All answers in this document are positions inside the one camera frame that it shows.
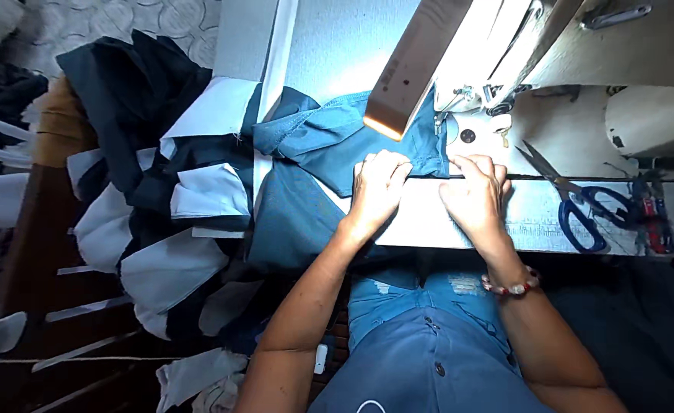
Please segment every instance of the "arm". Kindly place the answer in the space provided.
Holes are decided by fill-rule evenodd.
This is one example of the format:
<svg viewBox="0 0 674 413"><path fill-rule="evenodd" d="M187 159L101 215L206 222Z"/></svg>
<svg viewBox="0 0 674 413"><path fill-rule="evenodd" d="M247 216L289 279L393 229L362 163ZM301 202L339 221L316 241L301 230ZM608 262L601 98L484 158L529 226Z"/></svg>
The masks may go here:
<svg viewBox="0 0 674 413"><path fill-rule="evenodd" d="M465 180L440 187L445 207L487 262L495 285L523 284L531 276L502 220L502 200L510 190L505 166L487 156L455 156L452 162ZM524 379L539 400L561 413L626 411L543 291L502 298L498 305Z"/></svg>
<svg viewBox="0 0 674 413"><path fill-rule="evenodd" d="M396 210L411 164L381 151L355 165L352 208L322 253L268 323L248 366L236 413L305 411L316 347L324 335L345 270Z"/></svg>

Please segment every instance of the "blue shirt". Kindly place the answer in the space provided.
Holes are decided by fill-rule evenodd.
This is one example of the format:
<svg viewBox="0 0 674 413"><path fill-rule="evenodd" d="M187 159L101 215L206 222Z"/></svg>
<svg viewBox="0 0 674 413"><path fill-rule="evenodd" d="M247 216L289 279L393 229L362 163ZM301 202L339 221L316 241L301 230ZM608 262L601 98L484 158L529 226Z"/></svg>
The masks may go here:
<svg viewBox="0 0 674 413"><path fill-rule="evenodd" d="M368 333L309 412L551 412L511 362L479 325L414 308Z"/></svg>

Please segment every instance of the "right hand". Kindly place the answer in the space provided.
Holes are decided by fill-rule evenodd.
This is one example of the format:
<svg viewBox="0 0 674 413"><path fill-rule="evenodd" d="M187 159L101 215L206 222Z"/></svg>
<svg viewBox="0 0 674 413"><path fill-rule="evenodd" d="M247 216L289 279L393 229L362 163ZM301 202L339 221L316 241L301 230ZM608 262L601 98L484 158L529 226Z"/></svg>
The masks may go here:
<svg viewBox="0 0 674 413"><path fill-rule="evenodd" d="M452 219L467 234L476 248L490 239L506 234L503 222L503 199L510 191L507 168L493 164L489 156L454 155L464 179L450 179L439 186L439 196Z"/></svg>

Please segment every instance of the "person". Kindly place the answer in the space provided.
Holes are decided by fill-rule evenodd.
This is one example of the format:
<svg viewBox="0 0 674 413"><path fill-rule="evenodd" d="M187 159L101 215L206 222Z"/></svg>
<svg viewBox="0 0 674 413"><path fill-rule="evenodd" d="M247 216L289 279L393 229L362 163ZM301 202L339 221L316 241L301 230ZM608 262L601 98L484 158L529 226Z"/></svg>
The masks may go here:
<svg viewBox="0 0 674 413"><path fill-rule="evenodd" d="M442 183L439 195L485 260L486 280L472 265L433 271L413 288L353 279L350 357L309 411L626 411L513 247L506 167L487 156L450 160L465 179ZM385 150L355 165L352 208L268 323L237 413L306 410L346 269L397 209L411 168Z"/></svg>

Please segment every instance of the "hand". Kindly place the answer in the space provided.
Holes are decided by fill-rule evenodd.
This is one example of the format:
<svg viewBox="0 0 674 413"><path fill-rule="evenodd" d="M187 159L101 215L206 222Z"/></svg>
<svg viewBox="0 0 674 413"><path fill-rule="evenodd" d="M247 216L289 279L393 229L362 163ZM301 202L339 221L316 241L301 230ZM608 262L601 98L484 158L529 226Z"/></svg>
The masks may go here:
<svg viewBox="0 0 674 413"><path fill-rule="evenodd" d="M355 165L352 207L343 223L350 237L365 243L393 214L401 189L414 166L401 154L383 149Z"/></svg>
<svg viewBox="0 0 674 413"><path fill-rule="evenodd" d="M503 198L510 191L507 168L493 164L489 156L454 155L464 179L450 179L439 185L439 196L452 219L467 234L475 248L505 234L502 217Z"/></svg>

